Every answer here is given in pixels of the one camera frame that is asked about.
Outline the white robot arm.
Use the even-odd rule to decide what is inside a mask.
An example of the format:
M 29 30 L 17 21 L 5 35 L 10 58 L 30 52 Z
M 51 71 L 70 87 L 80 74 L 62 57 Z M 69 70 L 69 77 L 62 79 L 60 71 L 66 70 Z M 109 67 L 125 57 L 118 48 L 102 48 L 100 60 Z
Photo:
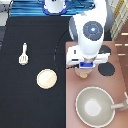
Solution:
M 76 45 L 67 50 L 67 65 L 94 68 L 108 60 L 109 53 L 100 53 L 107 18 L 106 1 L 94 0 L 94 5 L 94 9 L 73 15 L 69 20 L 69 34 Z

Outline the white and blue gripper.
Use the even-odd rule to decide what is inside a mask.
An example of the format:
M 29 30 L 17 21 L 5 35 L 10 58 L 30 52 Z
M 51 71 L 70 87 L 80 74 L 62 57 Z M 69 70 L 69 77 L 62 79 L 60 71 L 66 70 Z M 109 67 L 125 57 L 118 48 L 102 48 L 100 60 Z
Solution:
M 71 46 L 66 54 L 66 64 L 70 68 L 92 69 L 97 64 L 106 63 L 109 56 L 109 53 L 98 53 L 95 57 L 85 56 L 78 46 Z

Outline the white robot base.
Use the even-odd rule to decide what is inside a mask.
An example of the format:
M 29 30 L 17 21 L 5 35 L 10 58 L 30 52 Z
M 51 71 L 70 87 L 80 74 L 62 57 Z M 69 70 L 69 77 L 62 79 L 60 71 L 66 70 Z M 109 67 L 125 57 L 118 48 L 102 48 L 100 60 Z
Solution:
M 65 13 L 65 0 L 44 0 L 44 12 L 48 15 L 60 15 Z

